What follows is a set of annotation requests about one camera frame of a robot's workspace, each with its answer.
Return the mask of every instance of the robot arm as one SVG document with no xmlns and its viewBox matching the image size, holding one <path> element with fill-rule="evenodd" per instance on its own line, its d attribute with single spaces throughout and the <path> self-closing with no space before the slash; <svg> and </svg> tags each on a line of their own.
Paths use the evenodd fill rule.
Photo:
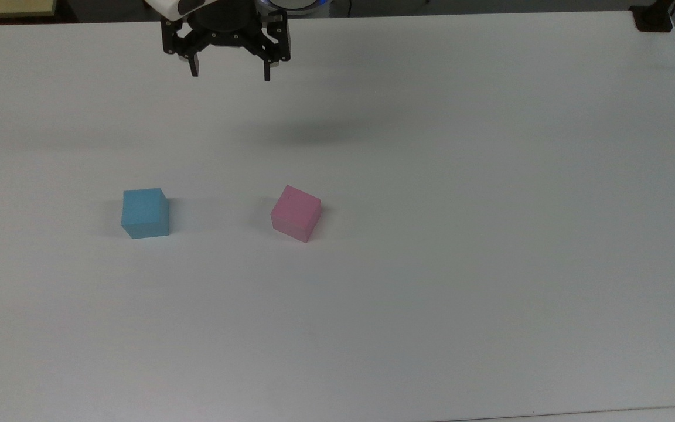
<svg viewBox="0 0 675 422">
<path fill-rule="evenodd" d="M 285 11 L 262 16 L 254 0 L 146 1 L 162 15 L 163 50 L 188 61 L 195 77 L 199 74 L 196 54 L 208 45 L 243 47 L 260 57 L 265 66 L 265 80 L 270 80 L 271 67 L 290 60 Z M 185 22 L 191 30 L 181 37 L 179 30 Z"/>
</svg>

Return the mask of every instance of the cube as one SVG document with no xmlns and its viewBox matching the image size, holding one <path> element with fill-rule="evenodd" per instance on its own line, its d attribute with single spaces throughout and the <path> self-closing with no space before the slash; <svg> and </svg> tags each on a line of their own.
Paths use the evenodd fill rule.
<svg viewBox="0 0 675 422">
<path fill-rule="evenodd" d="M 272 228 L 306 243 L 321 215 L 322 201 L 319 198 L 287 185 L 270 218 Z"/>
<path fill-rule="evenodd" d="M 121 227 L 132 239 L 168 236 L 168 207 L 160 188 L 124 190 Z"/>
</svg>

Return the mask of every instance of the black mount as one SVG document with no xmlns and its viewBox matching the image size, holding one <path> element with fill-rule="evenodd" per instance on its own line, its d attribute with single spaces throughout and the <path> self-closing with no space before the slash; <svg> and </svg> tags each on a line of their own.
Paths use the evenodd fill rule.
<svg viewBox="0 0 675 422">
<path fill-rule="evenodd" d="M 668 8 L 673 0 L 656 0 L 649 6 L 632 6 L 629 8 L 635 16 L 635 25 L 640 32 L 670 32 L 673 24 L 670 21 Z"/>
<path fill-rule="evenodd" d="M 290 35 L 285 11 L 262 16 L 252 0 L 218 0 L 191 12 L 186 21 L 191 31 L 179 37 L 184 19 L 169 21 L 161 17 L 163 51 L 178 54 L 189 61 L 193 77 L 199 75 L 196 54 L 208 45 L 245 48 L 264 62 L 265 80 L 270 80 L 270 67 L 281 60 L 290 60 Z"/>
</svg>

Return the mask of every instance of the white table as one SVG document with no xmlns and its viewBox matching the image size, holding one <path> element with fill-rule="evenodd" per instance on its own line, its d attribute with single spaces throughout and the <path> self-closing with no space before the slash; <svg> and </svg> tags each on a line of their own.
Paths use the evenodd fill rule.
<svg viewBox="0 0 675 422">
<path fill-rule="evenodd" d="M 675 406 L 675 32 L 629 12 L 0 27 L 0 422 Z M 284 185 L 313 241 L 273 232 Z M 130 240 L 124 189 L 172 235 Z"/>
</svg>

